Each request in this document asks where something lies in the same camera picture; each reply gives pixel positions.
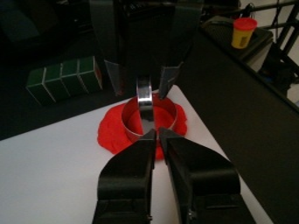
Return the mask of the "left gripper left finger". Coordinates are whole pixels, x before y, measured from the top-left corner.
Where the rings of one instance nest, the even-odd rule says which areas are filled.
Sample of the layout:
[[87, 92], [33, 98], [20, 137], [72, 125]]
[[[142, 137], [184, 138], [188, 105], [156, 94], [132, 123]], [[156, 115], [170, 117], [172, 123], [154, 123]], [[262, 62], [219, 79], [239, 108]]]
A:
[[150, 224], [156, 134], [151, 129], [107, 162], [92, 224]]

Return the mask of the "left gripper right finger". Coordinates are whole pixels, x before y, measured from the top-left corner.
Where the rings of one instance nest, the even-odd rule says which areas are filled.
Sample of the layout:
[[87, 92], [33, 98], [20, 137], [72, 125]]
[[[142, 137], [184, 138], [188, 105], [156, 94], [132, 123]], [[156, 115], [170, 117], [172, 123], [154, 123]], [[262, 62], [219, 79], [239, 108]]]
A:
[[212, 149], [160, 128], [180, 224], [256, 224], [234, 164]]

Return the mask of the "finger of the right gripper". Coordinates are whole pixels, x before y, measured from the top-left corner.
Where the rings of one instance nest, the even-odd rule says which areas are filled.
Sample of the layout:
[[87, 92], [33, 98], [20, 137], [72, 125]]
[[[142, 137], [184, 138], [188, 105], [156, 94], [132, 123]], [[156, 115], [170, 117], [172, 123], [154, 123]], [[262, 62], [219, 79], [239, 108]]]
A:
[[107, 74], [116, 95], [124, 93], [124, 67], [120, 56], [120, 37], [117, 28], [117, 1], [89, 0], [89, 15], [97, 37]]
[[163, 99], [176, 82], [202, 18], [203, 0], [175, 0], [167, 55], [162, 65], [159, 96]]

